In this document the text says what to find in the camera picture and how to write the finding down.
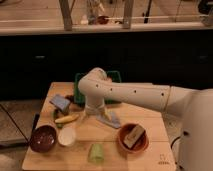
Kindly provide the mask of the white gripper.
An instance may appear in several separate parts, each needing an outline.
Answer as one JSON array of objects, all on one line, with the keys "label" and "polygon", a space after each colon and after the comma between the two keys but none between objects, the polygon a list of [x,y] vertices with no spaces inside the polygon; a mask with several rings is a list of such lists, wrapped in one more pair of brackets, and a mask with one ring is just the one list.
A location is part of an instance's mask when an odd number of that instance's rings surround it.
[{"label": "white gripper", "polygon": [[104,115],[105,103],[101,102],[100,104],[97,104],[95,102],[87,102],[85,104],[85,113],[87,115]]}]

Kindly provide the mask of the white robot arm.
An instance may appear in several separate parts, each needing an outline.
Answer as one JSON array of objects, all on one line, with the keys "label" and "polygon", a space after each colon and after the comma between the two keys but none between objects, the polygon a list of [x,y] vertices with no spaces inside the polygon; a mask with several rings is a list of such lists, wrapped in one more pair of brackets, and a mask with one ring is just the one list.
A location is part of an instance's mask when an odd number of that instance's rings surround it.
[{"label": "white robot arm", "polygon": [[99,114],[110,99],[181,117],[177,171],[213,171],[213,88],[109,82],[102,68],[94,68],[78,89],[87,114]]}]

